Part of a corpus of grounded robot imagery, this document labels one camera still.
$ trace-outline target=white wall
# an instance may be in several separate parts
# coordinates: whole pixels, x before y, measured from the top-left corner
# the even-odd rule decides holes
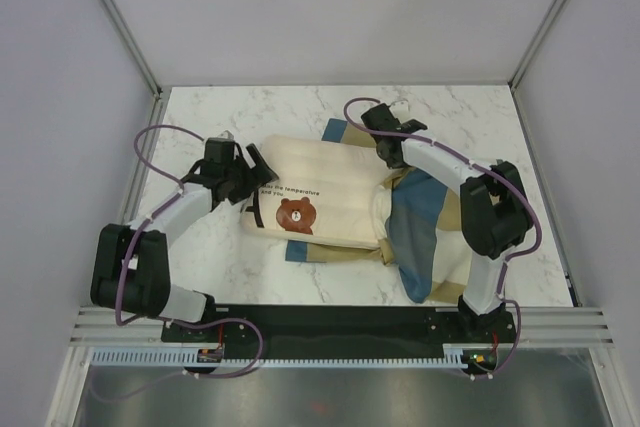
[[[150,105],[97,0],[0,0],[0,425],[44,424]]]
[[[507,81],[552,0],[115,0],[164,85]]]
[[[580,293],[640,403],[640,0],[570,0],[520,98]]]

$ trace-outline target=robotic arm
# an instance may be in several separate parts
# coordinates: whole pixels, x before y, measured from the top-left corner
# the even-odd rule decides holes
[[[91,283],[93,303],[115,308],[125,253],[134,233],[141,230],[134,246],[135,269],[130,264],[126,272],[122,310],[151,318],[199,322],[205,308],[214,303],[213,298],[171,283],[169,247],[221,202],[236,204],[278,178],[255,145],[247,146],[247,152],[254,167],[249,167],[233,139],[207,139],[204,158],[181,179],[184,189],[179,189],[180,197],[157,213],[152,223],[148,222],[149,216],[141,216],[127,225],[109,224],[102,229]],[[167,204],[177,193],[159,205]]]
[[[416,120],[400,124],[389,106],[379,104],[362,115],[370,130],[425,133]],[[524,205],[494,177],[462,161],[448,148],[411,138],[373,135],[378,156],[389,168],[414,166],[428,172],[460,196],[462,233],[473,250],[469,281],[458,307],[470,328],[491,322],[504,306],[496,295],[505,257],[524,240],[533,223]],[[509,162],[482,165],[515,186],[526,198],[518,169]]]

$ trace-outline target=marble tabletop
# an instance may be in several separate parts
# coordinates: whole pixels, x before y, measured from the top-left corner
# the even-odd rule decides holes
[[[571,306],[542,196],[509,88],[505,86],[321,86],[174,88],[163,123],[204,137],[229,130],[241,145],[281,134],[320,139],[327,121],[342,118],[350,98],[368,96],[406,104],[411,117],[472,158],[516,164],[543,228],[541,248],[515,259],[507,296],[523,306]],[[366,104],[354,106],[353,113]],[[176,131],[162,131],[153,153],[161,169],[182,176],[202,157],[202,144]],[[149,172],[140,203],[148,212],[175,185]],[[170,250],[172,282],[210,293],[221,303],[413,305],[398,270],[374,261],[300,264],[284,260],[286,241],[249,235],[240,205],[221,205],[196,222]],[[532,242],[529,231],[525,244]],[[439,305],[425,302],[425,305]]]

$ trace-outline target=brown bear face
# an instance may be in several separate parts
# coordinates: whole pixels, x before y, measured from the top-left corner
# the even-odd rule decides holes
[[[282,199],[276,212],[276,220],[286,231],[313,235],[311,226],[316,221],[316,209],[311,205],[309,197],[300,200]]]

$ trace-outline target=blue and tan striped cloth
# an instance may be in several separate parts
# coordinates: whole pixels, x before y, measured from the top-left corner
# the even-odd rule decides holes
[[[329,120],[322,140],[375,147],[373,139],[340,119]],[[290,240],[286,260],[335,262],[380,259],[397,264],[407,296],[456,303],[469,277],[471,250],[461,232],[460,200],[446,186],[421,170],[391,174],[383,184],[392,189],[387,239],[369,251]]]

